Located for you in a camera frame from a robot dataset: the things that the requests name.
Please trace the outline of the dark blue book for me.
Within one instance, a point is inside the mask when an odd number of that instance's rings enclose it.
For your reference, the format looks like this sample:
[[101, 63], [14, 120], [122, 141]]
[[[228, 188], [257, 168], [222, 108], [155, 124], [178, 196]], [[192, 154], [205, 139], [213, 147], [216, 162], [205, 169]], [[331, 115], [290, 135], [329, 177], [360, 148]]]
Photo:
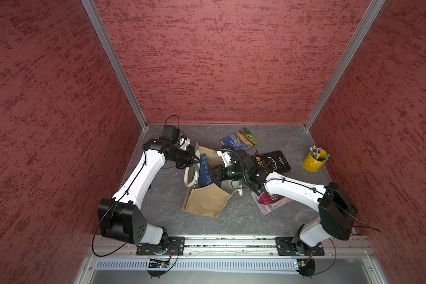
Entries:
[[198, 186], [200, 188], [204, 188], [206, 186], [215, 184], [218, 187], [221, 187], [221, 181], [211, 177], [209, 174], [209, 167], [207, 163], [207, 155], [202, 154], [200, 158], [200, 169], [199, 169], [199, 178], [198, 178]]

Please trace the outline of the green burlap canvas bag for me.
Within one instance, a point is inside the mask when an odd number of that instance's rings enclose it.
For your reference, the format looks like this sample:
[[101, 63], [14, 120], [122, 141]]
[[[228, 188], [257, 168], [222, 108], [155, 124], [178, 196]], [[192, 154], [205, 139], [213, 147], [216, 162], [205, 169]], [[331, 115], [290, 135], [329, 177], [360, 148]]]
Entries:
[[217, 218], [235, 193], [243, 194], [242, 181], [222, 181], [201, 186], [201, 164], [185, 169], [183, 181], [187, 187], [182, 211], [206, 217]]

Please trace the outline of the Animal Farm blue book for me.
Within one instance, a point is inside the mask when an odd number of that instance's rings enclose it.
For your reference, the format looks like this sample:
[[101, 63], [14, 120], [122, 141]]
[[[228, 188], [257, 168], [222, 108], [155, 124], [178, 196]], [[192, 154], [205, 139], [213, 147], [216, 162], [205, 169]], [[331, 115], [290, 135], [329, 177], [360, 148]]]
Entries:
[[257, 145], [258, 139], [247, 128], [242, 128], [221, 139], [221, 143], [233, 150], [246, 151]]

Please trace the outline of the black book yellow characters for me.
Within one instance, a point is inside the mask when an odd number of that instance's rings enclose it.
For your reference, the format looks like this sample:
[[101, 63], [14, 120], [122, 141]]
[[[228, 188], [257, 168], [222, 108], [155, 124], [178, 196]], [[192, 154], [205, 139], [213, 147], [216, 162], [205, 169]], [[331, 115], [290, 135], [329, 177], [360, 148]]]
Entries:
[[273, 170], [280, 174], [292, 171], [287, 158], [280, 150], [258, 154], [255, 160], [261, 168]]

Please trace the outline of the pink red book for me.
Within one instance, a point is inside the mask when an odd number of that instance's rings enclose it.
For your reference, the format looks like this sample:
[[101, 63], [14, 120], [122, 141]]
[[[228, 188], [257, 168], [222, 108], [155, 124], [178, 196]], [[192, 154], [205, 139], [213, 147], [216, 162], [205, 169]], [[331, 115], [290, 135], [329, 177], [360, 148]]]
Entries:
[[257, 195], [254, 192], [251, 192], [251, 195], [263, 215], [268, 215], [292, 202], [291, 199], [281, 195], [270, 195], [267, 193]]

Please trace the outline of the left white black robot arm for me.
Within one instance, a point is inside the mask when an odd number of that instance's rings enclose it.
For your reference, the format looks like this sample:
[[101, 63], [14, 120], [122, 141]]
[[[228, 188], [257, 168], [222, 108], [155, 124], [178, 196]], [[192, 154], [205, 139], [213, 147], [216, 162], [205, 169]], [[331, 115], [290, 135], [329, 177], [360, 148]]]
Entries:
[[98, 229], [105, 238], [125, 244], [149, 246], [154, 254], [169, 249], [167, 229], [148, 223], [141, 212], [144, 197], [167, 161], [185, 169], [198, 161], [186, 137], [151, 139], [143, 145], [142, 158], [123, 186], [98, 205]]

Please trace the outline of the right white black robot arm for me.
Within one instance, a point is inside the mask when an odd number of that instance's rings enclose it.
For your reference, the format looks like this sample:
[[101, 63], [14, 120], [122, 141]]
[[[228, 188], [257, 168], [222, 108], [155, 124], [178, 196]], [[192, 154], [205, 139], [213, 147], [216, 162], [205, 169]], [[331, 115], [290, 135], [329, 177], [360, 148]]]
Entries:
[[315, 210], [319, 217], [301, 226], [292, 239], [297, 255], [311, 254], [324, 240], [347, 241], [351, 236], [357, 208], [337, 183], [315, 185], [260, 167], [216, 166], [208, 173], [218, 181], [243, 181], [256, 194], [280, 195]]

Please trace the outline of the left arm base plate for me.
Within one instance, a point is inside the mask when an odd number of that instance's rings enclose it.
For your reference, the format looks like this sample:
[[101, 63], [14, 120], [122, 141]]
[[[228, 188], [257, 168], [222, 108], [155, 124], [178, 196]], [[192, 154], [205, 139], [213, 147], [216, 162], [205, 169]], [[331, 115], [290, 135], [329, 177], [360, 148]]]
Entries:
[[159, 244], [139, 243], [136, 255], [138, 256], [181, 256], [185, 246], [185, 237], [164, 237]]

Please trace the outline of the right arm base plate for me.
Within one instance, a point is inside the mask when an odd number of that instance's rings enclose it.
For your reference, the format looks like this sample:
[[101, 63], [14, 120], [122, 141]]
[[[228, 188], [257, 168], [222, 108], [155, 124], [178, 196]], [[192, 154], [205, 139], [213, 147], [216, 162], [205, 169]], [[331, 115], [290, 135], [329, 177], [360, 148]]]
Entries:
[[314, 247], [293, 237], [276, 237], [276, 249], [279, 256], [324, 256], [325, 252], [321, 243]]

